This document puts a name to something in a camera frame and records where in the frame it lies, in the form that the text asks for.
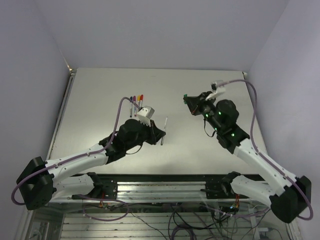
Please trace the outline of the white pen green end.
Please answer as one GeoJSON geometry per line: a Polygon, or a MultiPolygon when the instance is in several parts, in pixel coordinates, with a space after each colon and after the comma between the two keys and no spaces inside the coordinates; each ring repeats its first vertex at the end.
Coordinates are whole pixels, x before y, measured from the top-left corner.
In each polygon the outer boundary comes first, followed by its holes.
{"type": "Polygon", "coordinates": [[[163,128],[163,131],[165,132],[165,135],[161,138],[161,141],[160,141],[160,145],[161,146],[164,145],[164,140],[165,140],[166,131],[167,131],[168,118],[169,118],[168,116],[166,116],[166,118],[165,118],[164,128],[163,128]]]}

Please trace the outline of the green pen cap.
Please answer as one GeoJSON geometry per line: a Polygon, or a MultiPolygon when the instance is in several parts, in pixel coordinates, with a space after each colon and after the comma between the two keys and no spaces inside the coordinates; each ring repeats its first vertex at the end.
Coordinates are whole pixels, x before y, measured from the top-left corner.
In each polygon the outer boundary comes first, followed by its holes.
{"type": "Polygon", "coordinates": [[[188,94],[184,94],[183,95],[183,102],[184,102],[184,104],[186,105],[187,104],[187,97],[188,97],[188,94]]]}

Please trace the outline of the white pen blue tip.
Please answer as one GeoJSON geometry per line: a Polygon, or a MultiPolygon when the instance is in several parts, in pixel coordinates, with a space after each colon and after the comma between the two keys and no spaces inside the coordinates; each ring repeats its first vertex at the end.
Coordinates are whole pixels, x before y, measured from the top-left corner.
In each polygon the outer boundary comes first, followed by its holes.
{"type": "Polygon", "coordinates": [[[129,107],[129,117],[132,118],[133,116],[133,102],[130,100],[130,107],[129,107]]]}

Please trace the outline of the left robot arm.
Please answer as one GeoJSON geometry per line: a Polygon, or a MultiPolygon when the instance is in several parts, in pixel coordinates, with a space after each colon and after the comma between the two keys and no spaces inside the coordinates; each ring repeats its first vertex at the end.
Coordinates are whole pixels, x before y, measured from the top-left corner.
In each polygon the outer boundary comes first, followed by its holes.
{"type": "Polygon", "coordinates": [[[15,189],[23,199],[21,205],[28,210],[41,208],[59,192],[60,182],[90,168],[113,163],[144,143],[156,145],[165,135],[153,120],[144,124],[129,119],[108,137],[80,153],[49,160],[35,157],[16,180],[15,189]]]}

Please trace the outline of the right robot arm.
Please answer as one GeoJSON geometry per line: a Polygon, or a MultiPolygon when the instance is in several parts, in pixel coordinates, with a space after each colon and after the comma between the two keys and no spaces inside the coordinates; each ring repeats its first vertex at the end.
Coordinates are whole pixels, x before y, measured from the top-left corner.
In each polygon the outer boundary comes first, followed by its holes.
{"type": "Polygon", "coordinates": [[[239,111],[210,92],[183,99],[161,97],[155,108],[169,118],[158,158],[175,174],[223,174],[220,192],[243,195],[268,206],[285,223],[311,203],[311,181],[297,177],[257,147],[253,133],[238,125],[239,111]]]}

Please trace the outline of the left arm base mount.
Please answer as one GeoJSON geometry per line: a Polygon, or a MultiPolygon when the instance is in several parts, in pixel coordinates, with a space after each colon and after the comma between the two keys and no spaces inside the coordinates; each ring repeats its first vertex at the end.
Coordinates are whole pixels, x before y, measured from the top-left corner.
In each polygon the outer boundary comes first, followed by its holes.
{"type": "Polygon", "coordinates": [[[85,190],[84,193],[78,190],[76,194],[72,195],[71,198],[73,200],[116,199],[118,185],[113,179],[105,178],[95,172],[88,172],[77,177],[84,177],[84,180],[81,180],[81,183],[83,186],[86,186],[88,190],[85,190]]]}

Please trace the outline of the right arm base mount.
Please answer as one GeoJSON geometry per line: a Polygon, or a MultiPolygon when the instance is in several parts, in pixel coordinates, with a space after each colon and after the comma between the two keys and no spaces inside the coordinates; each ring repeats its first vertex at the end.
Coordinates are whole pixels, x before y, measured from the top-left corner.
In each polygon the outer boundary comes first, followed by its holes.
{"type": "Polygon", "coordinates": [[[215,174],[205,181],[205,185],[200,189],[206,194],[207,199],[236,198],[236,193],[231,187],[231,183],[236,177],[242,174],[232,171],[226,175],[215,174]]]}

